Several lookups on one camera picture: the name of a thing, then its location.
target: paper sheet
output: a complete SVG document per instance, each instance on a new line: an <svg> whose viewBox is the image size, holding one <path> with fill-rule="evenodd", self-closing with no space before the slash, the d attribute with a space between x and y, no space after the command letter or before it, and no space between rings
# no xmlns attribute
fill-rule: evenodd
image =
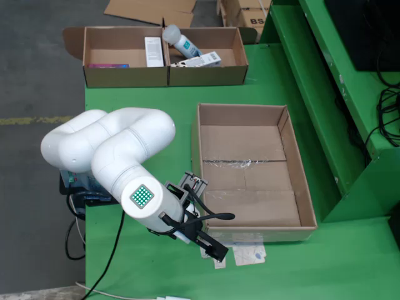
<svg viewBox="0 0 400 300"><path fill-rule="evenodd" d="M261 242L234 242L232 249L237 266L265 263L267 253Z"/></svg>

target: white robotic arm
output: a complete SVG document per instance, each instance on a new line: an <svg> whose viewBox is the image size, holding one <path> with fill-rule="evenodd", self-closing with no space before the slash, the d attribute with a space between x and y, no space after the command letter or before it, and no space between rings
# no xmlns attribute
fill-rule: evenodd
<svg viewBox="0 0 400 300"><path fill-rule="evenodd" d="M49 132L42 140L41 152L62 172L94 176L128 216L152 233L193 241L222 261L228 249L201 231L201 221L230 220L234 215L214 214L201 202L206 181L187 172L179 186L169 184L177 189L171 191L141 165L168 146L174 136L173 120L157 109L129 107L109 114L92 110ZM191 201L209 215L199 217Z"/></svg>
<svg viewBox="0 0 400 300"><path fill-rule="evenodd" d="M168 146L174 136L173 120L157 109L129 107L109 114L91 110L48 133L41 151L54 167L92 172L129 216L164 233L173 228L159 215L164 212L180 222L183 209L176 196L141 164Z"/></svg>

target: empty cardboard box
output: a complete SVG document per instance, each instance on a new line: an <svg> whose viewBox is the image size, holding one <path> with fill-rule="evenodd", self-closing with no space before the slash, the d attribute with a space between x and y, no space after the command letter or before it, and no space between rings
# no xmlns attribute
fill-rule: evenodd
<svg viewBox="0 0 400 300"><path fill-rule="evenodd" d="M145 37L161 38L161 27L70 27L63 31L69 54L82 60L89 88L131 88L168 85L168 46L163 41L164 67L147 67ZM88 67L128 64L128 68Z"/></svg>
<svg viewBox="0 0 400 300"><path fill-rule="evenodd" d="M244 83L249 63L238 28L187 28L181 29L181 34L204 54L216 51L222 64L221 67L171 67L170 86L226 86ZM170 46L171 63L185 59Z"/></svg>
<svg viewBox="0 0 400 300"><path fill-rule="evenodd" d="M317 228L306 175L286 106L199 104L192 127L193 172L218 241L303 241Z"/></svg>

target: gray floor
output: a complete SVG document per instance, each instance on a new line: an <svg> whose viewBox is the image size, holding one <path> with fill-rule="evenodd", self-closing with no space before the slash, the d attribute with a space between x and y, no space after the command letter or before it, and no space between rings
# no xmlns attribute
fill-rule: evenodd
<svg viewBox="0 0 400 300"><path fill-rule="evenodd" d="M84 280L84 261L64 255L64 235L73 219L58 194L58 172L40 153L41 139L57 119L41 117L84 110L81 62L64 50L63 28L143 25L105 16L107 3L0 0L0 294ZM215 12L214 1L198 1L192 26L222 26ZM74 232L71 252L82 250Z"/></svg>

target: white bottle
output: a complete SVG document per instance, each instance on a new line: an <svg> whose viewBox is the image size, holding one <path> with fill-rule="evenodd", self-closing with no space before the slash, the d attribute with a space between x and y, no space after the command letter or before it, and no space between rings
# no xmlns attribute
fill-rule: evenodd
<svg viewBox="0 0 400 300"><path fill-rule="evenodd" d="M182 53L186 58L194 58L202 55L202 52L197 48L186 36L181 34L176 25L169 25L163 32L162 38L169 44Z"/></svg>

